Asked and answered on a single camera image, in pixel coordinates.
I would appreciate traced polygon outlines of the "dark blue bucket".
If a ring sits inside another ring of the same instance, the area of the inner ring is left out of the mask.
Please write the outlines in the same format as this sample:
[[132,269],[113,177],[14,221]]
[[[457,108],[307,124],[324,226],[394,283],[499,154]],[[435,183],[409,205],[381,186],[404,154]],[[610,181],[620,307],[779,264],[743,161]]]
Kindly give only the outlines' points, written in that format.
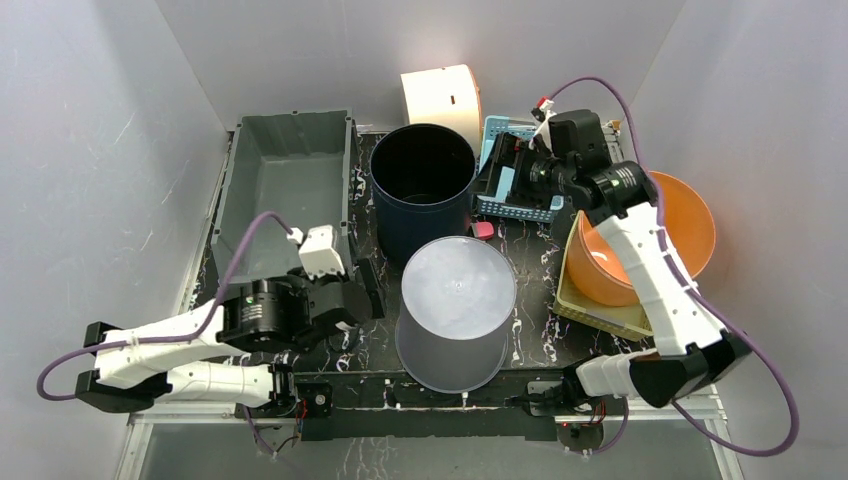
[[476,158],[457,132],[417,123],[385,135],[369,159],[377,239],[404,266],[425,244],[470,230]]

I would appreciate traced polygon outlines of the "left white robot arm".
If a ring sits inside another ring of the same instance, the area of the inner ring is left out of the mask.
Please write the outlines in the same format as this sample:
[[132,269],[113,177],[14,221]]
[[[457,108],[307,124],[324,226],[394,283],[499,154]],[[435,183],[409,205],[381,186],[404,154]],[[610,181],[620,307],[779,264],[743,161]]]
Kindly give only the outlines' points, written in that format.
[[295,268],[244,284],[222,304],[209,301],[135,329],[95,322],[84,341],[94,366],[78,375],[74,396],[106,413],[194,401],[232,402],[286,416],[300,401],[292,367],[223,365],[219,358],[306,354],[384,317],[385,310],[374,266],[360,258],[350,274],[311,280],[303,268]]

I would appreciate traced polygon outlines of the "orange plastic bucket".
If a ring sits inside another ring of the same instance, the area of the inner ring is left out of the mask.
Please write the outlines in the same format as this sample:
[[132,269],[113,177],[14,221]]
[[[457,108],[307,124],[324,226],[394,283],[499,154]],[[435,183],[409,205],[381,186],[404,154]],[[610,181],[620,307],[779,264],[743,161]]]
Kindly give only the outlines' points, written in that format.
[[[671,241],[692,277],[708,265],[716,244],[712,214],[701,196],[685,182],[658,171],[651,173],[665,202],[665,222]],[[639,303],[629,278],[612,248],[580,211],[576,232],[565,255],[568,276],[589,299],[610,307]]]

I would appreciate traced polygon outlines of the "light grey plastic bucket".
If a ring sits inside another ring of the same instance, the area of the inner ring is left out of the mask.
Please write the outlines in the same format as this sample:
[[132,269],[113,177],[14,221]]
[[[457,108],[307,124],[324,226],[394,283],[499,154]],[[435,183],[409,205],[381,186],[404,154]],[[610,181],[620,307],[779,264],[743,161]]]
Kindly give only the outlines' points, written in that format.
[[515,302],[513,269],[494,247],[464,236],[429,242],[402,275],[396,349],[404,369],[440,393],[482,387],[508,353]]

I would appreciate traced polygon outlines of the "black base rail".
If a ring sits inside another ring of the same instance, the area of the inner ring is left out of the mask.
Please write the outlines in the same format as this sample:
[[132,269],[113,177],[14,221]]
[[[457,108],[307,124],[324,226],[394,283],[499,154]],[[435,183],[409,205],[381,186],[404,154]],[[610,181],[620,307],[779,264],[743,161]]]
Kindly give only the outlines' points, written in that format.
[[564,401],[564,368],[502,369],[469,393],[438,393],[405,371],[296,372],[279,399],[258,409],[237,406],[259,425],[294,421],[304,441],[387,437],[518,436],[553,441],[562,424],[592,412],[617,420],[624,402],[612,396],[588,406]]

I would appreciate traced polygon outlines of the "small pink eraser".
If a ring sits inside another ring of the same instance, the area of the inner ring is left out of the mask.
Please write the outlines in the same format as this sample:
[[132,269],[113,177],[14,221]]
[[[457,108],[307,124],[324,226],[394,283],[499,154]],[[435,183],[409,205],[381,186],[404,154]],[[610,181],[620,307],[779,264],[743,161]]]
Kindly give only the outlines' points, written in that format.
[[476,239],[488,241],[495,236],[495,228],[492,223],[487,221],[473,222],[471,233]]

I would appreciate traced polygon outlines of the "light blue plastic basket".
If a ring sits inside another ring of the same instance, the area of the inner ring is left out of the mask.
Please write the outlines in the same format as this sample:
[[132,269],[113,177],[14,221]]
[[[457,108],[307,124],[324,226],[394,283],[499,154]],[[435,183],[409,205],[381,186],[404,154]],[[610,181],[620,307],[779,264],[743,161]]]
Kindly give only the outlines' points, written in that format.
[[[477,173],[481,173],[488,161],[494,146],[496,136],[502,132],[510,133],[522,139],[530,139],[535,132],[532,122],[511,120],[507,116],[489,115],[484,119],[482,129],[482,144],[478,159]],[[532,209],[508,204],[506,194],[512,184],[514,171],[504,169],[494,196],[477,196],[476,210],[478,214],[509,218],[516,220],[552,223],[564,206],[561,196],[555,196],[547,209]]]

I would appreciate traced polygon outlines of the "cream cylindrical container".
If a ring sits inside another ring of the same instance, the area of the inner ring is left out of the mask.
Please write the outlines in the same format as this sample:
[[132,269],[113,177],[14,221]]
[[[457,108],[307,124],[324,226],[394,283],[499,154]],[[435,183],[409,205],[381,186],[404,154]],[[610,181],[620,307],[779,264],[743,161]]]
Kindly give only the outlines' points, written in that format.
[[462,136],[480,156],[483,113],[480,91],[466,64],[400,75],[406,125],[430,123]]

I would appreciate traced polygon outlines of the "grey plastic bin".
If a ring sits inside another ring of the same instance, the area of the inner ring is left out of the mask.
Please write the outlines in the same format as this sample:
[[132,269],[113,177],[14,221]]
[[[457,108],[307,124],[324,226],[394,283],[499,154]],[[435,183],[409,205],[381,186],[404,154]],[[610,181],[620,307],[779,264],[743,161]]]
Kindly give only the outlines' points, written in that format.
[[347,109],[247,115],[234,132],[210,240],[225,274],[250,223],[274,211],[308,231],[331,224],[338,252],[353,265],[348,239],[354,120]]

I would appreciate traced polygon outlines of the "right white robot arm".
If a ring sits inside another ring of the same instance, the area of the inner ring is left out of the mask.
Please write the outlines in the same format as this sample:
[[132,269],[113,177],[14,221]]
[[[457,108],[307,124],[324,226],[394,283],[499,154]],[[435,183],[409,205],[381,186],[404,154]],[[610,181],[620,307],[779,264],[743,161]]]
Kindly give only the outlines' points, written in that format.
[[566,367],[562,398],[571,411],[590,413],[608,395],[661,408],[722,379],[750,354],[742,334],[705,306],[664,225],[659,187],[638,163],[611,159],[597,114],[554,114],[530,139],[497,134],[473,192],[495,195],[505,168],[514,171],[507,204],[543,208],[561,196],[584,213],[621,262],[654,332],[651,352]]

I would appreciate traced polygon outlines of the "yellow plastic basket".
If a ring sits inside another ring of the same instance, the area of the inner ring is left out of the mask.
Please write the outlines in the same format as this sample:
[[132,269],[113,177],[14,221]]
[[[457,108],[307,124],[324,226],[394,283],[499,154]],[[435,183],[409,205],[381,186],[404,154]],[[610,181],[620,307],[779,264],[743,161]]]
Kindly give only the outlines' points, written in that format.
[[563,258],[551,309],[561,317],[629,341],[638,342],[653,336],[653,330],[641,306],[606,306],[585,296],[570,278],[566,258]]

